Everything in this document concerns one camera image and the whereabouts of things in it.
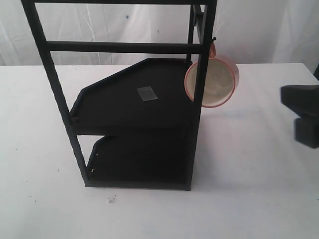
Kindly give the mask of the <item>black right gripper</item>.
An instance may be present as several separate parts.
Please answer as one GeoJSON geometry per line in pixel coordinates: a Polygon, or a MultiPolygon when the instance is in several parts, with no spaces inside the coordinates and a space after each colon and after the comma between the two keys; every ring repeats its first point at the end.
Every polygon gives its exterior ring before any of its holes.
{"type": "Polygon", "coordinates": [[[319,86],[286,85],[280,88],[281,103],[299,117],[294,121],[295,141],[319,147],[319,86]]]}

